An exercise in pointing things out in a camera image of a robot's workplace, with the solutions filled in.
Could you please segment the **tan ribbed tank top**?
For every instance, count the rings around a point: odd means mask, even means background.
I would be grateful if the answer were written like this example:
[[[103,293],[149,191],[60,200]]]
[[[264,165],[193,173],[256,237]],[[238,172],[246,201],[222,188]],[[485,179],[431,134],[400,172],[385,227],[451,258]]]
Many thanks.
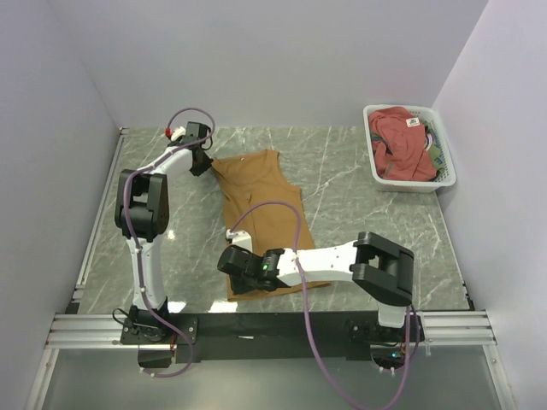
[[[297,227],[297,248],[315,248],[304,217],[301,188],[290,184],[281,172],[279,151],[213,159],[212,168],[223,195],[226,228],[236,226],[248,232],[255,254],[290,248]]]

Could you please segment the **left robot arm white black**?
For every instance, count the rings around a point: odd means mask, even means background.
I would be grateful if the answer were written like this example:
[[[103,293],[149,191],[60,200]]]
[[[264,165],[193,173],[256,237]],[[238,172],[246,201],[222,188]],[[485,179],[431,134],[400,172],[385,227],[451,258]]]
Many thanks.
[[[126,239],[132,260],[133,298],[124,329],[151,343],[177,331],[169,321],[168,297],[162,280],[161,246],[169,223],[168,181],[183,172],[200,176],[211,167],[206,151],[215,129],[190,121],[167,129],[167,148],[149,164],[121,172],[115,225]]]

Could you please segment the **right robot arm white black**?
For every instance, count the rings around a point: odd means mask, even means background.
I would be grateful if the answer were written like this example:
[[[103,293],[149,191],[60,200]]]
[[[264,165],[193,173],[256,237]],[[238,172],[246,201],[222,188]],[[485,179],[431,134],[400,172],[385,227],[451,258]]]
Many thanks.
[[[378,304],[375,330],[393,341],[405,330],[407,308],[413,303],[415,254],[373,232],[361,232],[355,242],[321,249],[251,249],[246,231],[229,232],[230,244],[217,269],[253,290],[273,292],[311,282],[351,282]]]

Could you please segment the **red tank top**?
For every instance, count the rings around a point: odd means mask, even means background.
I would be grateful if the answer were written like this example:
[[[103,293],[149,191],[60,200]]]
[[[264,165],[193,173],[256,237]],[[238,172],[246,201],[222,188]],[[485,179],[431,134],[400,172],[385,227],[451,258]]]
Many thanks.
[[[437,169],[426,152],[426,128],[403,107],[373,111],[368,116],[376,173],[383,179],[429,182]]]

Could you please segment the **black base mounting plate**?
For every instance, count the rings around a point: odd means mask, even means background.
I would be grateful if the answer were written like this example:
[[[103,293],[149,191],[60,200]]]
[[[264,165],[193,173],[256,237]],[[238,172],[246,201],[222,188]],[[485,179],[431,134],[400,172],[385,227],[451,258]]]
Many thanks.
[[[378,314],[367,312],[312,312],[309,314],[315,345],[321,357],[371,360],[372,351],[394,349],[405,330],[379,325]],[[171,323],[189,338],[172,335],[160,342],[121,333],[121,344],[167,347],[174,345],[175,361],[194,347],[194,361],[301,359],[313,356],[302,313],[172,313]]]

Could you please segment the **white plastic laundry basket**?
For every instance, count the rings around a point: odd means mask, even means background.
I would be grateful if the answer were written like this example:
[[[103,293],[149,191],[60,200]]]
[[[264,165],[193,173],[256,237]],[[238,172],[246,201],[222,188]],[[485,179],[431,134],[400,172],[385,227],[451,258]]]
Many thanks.
[[[370,131],[368,126],[368,116],[376,110],[390,107],[403,107],[406,108],[411,114],[415,115],[419,120],[423,119],[431,124],[432,129],[435,131],[438,142],[442,150],[442,158],[445,160],[445,171],[440,175],[438,179],[432,182],[414,182],[414,181],[396,181],[382,179],[377,173],[373,160],[373,147],[370,138]],[[442,121],[437,112],[430,108],[412,106],[412,105],[389,105],[389,104],[376,104],[368,105],[363,109],[363,120],[365,126],[366,142],[368,147],[369,162],[373,175],[373,180],[377,190],[381,191],[395,191],[395,192],[412,192],[412,193],[431,193],[439,188],[450,187],[456,182],[456,172],[450,157],[448,144],[445,138],[445,129]]]

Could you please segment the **green garment in basket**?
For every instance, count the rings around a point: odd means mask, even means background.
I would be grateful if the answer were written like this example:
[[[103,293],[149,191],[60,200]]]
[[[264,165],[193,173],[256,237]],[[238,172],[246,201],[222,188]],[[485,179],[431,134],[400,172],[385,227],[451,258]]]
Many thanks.
[[[427,121],[420,122],[416,132],[397,128],[371,131],[375,169],[382,179],[432,182],[445,171],[435,131]]]

